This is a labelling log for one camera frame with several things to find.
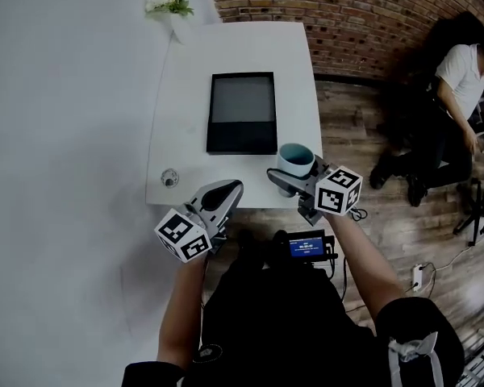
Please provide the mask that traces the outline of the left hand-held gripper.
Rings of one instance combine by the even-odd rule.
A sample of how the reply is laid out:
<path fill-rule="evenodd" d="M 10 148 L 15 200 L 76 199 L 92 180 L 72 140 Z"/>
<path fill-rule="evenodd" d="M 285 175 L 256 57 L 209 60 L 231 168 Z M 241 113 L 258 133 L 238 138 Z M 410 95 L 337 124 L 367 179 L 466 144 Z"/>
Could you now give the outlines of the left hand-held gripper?
<path fill-rule="evenodd" d="M 225 223 L 238 205 L 244 185 L 222 180 L 204 185 L 177 209 L 170 209 L 154 231 L 163 246 L 182 263 L 215 254 L 227 241 Z"/>

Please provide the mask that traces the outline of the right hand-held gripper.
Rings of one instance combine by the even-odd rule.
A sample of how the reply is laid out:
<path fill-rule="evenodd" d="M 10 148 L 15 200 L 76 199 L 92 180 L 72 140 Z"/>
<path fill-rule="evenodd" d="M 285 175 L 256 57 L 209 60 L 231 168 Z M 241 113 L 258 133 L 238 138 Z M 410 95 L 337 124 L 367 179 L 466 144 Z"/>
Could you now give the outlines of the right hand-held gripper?
<path fill-rule="evenodd" d="M 344 166 L 334 169 L 318 155 L 310 172 L 301 177 L 280 169 L 266 173 L 285 196 L 299 196 L 298 212 L 307 221 L 318 221 L 323 214 L 344 216 L 361 196 L 361 175 Z"/>

